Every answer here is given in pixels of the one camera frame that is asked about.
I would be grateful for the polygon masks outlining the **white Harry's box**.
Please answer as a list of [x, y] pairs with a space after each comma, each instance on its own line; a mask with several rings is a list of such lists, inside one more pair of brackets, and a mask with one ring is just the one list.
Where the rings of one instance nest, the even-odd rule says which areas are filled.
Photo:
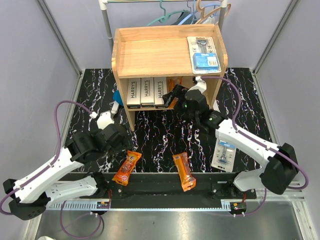
[[126, 105], [129, 109], [139, 109], [141, 107], [140, 78], [130, 78], [128, 80]]
[[154, 105], [156, 109], [165, 108], [163, 95], [167, 94], [167, 79], [166, 77], [154, 78]]
[[154, 78], [141, 78], [140, 88], [140, 104], [141, 107], [153, 107], [155, 105]]

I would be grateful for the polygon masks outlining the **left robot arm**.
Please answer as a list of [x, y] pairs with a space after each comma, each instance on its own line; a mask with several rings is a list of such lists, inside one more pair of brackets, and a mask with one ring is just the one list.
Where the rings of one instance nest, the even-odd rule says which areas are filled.
[[26, 221], [57, 202], [89, 196], [103, 198], [108, 193], [108, 184], [102, 173], [94, 172], [73, 182], [57, 182], [87, 163], [131, 148], [131, 137], [123, 124], [111, 123], [103, 129], [77, 132], [37, 170], [19, 180], [9, 178], [3, 183], [6, 195], [0, 202], [12, 200], [8, 204], [9, 211], [2, 209], [0, 212]]

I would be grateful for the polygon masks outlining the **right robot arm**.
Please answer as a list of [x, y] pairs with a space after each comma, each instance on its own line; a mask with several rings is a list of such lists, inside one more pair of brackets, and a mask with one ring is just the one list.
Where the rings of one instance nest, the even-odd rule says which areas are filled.
[[162, 98], [165, 106], [172, 105], [174, 110], [186, 113], [201, 133], [231, 144], [260, 165], [259, 169], [236, 174], [233, 182], [227, 185], [230, 197], [239, 198], [245, 191], [255, 188], [266, 188], [281, 195], [298, 174], [295, 149], [290, 144], [279, 146], [234, 126], [232, 119], [209, 107], [199, 89], [176, 85]]

